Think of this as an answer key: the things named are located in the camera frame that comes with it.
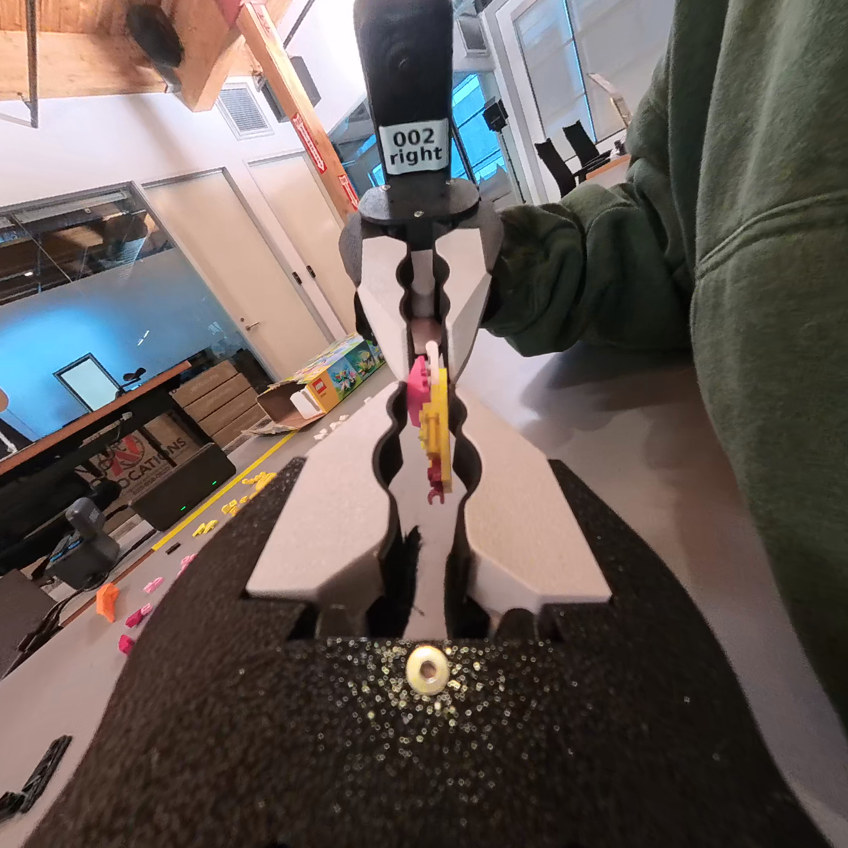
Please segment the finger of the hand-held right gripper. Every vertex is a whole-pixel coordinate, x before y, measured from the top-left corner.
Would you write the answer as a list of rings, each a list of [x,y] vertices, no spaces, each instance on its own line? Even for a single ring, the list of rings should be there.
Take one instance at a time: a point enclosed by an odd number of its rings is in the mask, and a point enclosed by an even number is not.
[[[415,360],[408,318],[407,291],[398,280],[407,258],[406,245],[393,238],[367,238],[362,244],[362,272],[357,293],[387,366],[402,382]]]
[[[488,302],[491,274],[482,259],[462,260],[451,278],[451,267],[438,254],[432,256],[434,289],[432,318],[436,340],[449,381],[455,384],[472,354],[482,315]]]

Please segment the colourful lego set box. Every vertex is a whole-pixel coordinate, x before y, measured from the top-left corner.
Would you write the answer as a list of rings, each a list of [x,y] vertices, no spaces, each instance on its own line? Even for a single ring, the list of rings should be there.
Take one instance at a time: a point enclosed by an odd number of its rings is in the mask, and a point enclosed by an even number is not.
[[[334,409],[384,361],[377,344],[351,334],[270,385],[258,395],[257,404],[272,423],[300,430]]]

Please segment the stack of brown cardboard boxes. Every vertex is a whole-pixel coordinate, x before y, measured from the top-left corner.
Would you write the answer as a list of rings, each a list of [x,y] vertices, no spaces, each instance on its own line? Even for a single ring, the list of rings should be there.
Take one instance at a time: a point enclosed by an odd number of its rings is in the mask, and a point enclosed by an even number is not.
[[[229,361],[207,369],[170,394],[221,448],[266,417],[257,402],[257,392]]]

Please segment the black rectangular device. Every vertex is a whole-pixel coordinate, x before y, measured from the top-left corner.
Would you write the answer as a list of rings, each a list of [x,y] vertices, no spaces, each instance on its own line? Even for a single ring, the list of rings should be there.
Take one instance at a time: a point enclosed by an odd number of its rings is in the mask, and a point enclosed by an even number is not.
[[[236,474],[229,456],[215,443],[208,443],[131,501],[130,508],[155,530],[164,532]]]

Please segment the pile of yellow lego pieces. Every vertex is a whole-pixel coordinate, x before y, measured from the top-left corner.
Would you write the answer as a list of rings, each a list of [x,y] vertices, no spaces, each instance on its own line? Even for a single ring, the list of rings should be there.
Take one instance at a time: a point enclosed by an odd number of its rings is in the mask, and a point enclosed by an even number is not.
[[[233,516],[239,514],[239,512],[248,504],[251,500],[256,498],[258,494],[270,484],[270,482],[277,476],[276,472],[258,472],[251,477],[246,477],[240,480],[240,484],[244,487],[244,492],[238,498],[233,498],[228,501],[221,507],[221,517],[222,518],[232,518]],[[212,534],[220,524],[220,519],[210,519],[206,522],[198,524],[193,530],[193,537],[201,537],[205,535]]]

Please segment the grey and black handheld device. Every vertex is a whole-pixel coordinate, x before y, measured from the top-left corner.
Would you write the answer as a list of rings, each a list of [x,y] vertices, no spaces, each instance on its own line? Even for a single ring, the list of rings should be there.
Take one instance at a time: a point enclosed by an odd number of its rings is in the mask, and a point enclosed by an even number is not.
[[[121,546],[104,532],[105,515],[93,500],[76,500],[64,517],[71,532],[50,555],[46,575],[77,591],[97,589],[117,565]]]

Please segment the printed cardboard box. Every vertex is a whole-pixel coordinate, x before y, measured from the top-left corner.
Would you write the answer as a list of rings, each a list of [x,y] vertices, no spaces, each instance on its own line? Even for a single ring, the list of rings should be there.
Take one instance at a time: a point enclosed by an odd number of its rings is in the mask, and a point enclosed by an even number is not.
[[[193,457],[201,446],[171,415],[159,416],[144,428],[177,465]],[[83,466],[81,474],[86,480],[106,477],[121,487],[114,506],[133,502],[174,469],[140,431],[127,434],[104,453],[95,454],[89,463],[96,472]]]

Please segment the black office chair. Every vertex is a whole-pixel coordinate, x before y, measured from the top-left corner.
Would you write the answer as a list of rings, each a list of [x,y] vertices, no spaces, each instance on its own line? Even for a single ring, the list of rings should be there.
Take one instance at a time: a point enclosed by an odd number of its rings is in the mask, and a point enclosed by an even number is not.
[[[599,152],[597,146],[584,129],[582,122],[576,121],[571,125],[563,127],[563,133],[567,142],[571,145],[574,154],[578,156],[580,161],[581,167],[576,171],[576,177],[579,182],[585,181],[588,174],[610,162],[611,152],[606,151],[603,154]]]
[[[575,175],[558,153],[551,139],[546,138],[542,143],[534,143],[534,146],[539,160],[556,184],[558,197],[567,196],[577,185]]]

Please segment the long black lego beam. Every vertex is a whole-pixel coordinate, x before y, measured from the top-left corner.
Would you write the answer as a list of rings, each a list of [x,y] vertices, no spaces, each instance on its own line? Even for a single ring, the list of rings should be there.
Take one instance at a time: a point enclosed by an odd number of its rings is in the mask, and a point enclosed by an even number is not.
[[[45,754],[20,790],[22,800],[18,806],[19,813],[23,814],[29,811],[43,795],[72,741],[73,737],[65,734],[56,738],[48,746]]]

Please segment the pink and yellow lego assembly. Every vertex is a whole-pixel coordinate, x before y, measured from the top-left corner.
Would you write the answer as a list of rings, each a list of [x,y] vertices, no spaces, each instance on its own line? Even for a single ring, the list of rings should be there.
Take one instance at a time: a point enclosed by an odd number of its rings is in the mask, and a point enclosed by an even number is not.
[[[417,356],[409,371],[406,405],[428,461],[428,503],[444,504],[453,491],[448,373],[428,355]]]

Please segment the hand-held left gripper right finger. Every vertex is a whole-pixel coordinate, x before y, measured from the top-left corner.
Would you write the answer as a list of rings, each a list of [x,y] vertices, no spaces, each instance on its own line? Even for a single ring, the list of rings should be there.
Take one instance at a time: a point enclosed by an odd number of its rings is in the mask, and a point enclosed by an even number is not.
[[[511,610],[611,597],[554,467],[462,387],[450,403],[452,472],[465,489],[445,569],[449,635],[488,635]]]

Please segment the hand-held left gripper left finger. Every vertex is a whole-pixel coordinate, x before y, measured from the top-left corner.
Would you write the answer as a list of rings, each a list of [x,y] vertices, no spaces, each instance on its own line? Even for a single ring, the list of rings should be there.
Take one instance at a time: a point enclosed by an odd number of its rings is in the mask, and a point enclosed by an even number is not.
[[[389,489],[403,464],[407,385],[390,383],[313,448],[246,584],[252,599],[342,608],[349,631],[405,631],[421,535]]]

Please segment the yellow tape strip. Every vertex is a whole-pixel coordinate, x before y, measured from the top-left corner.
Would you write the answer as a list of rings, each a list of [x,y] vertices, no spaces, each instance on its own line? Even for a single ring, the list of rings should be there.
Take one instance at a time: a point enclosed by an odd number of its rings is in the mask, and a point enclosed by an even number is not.
[[[281,447],[289,442],[294,437],[298,436],[298,432],[289,432],[285,436],[281,437],[280,440],[277,440],[267,451],[262,453],[255,461],[253,461],[250,465],[246,466],[241,472],[232,477],[229,481],[223,483],[221,486],[217,487],[216,490],[200,505],[192,508],[174,527],[172,527],[169,531],[161,535],[155,543],[152,545],[152,550],[158,551],[160,549],[166,548],[171,544],[171,540],[178,536],[183,530],[185,530],[190,525],[193,525],[198,520],[198,517],[210,508],[212,508],[213,504],[217,503],[222,497],[227,497],[228,492],[237,487],[238,485],[242,485],[242,481],[256,476],[258,473],[257,470],[262,470],[267,461],[270,460],[270,457],[275,454],[277,451],[281,450]]]

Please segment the pile of pink lego pieces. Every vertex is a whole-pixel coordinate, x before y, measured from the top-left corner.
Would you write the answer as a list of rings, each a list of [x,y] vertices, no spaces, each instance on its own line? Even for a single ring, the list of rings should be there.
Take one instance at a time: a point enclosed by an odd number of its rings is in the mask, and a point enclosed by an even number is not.
[[[184,557],[181,560],[180,568],[176,574],[176,578],[178,579],[185,572],[186,568],[190,566],[193,560],[196,558],[196,554],[192,554]],[[133,631],[138,630],[143,623],[152,615],[154,611],[154,604],[147,603],[144,606],[136,609],[131,615],[127,617],[124,622],[125,631],[122,632],[121,637],[118,642],[118,650],[123,655],[129,655],[132,652],[134,645],[136,644],[136,638],[133,635]]]

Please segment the white door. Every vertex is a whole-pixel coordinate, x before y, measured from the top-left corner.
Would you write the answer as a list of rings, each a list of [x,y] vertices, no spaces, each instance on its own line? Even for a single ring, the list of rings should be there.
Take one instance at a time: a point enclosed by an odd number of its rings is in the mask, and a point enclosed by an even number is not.
[[[270,238],[295,292],[327,343],[355,331],[354,287],[338,251],[343,220],[307,154],[249,161],[247,172]]]

